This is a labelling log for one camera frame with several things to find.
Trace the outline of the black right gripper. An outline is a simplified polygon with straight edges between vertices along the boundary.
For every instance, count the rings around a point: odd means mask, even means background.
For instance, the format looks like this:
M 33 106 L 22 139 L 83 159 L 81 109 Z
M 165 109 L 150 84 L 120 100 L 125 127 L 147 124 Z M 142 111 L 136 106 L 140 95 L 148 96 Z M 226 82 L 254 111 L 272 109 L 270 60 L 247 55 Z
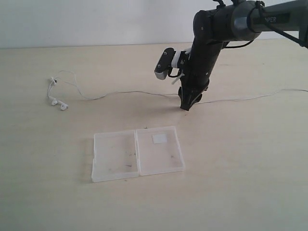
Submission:
M 194 104 L 200 102 L 202 92 L 208 89 L 210 75 L 223 46 L 222 41 L 194 38 L 184 76 L 181 78 L 181 88 L 178 90 L 180 109 L 189 111 Z M 200 94 L 193 95 L 191 90 Z

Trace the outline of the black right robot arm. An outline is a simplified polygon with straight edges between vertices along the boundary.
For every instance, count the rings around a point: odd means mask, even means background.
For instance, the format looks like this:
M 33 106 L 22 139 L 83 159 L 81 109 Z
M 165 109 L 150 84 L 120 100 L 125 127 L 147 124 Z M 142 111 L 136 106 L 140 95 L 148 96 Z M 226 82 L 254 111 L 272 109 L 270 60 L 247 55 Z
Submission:
M 235 0 L 232 5 L 196 13 L 194 40 L 180 78 L 181 109 L 188 111 L 200 101 L 216 60 L 228 43 L 253 41 L 264 31 L 274 31 L 307 47 L 308 2 L 294 0 L 265 6 L 260 0 Z

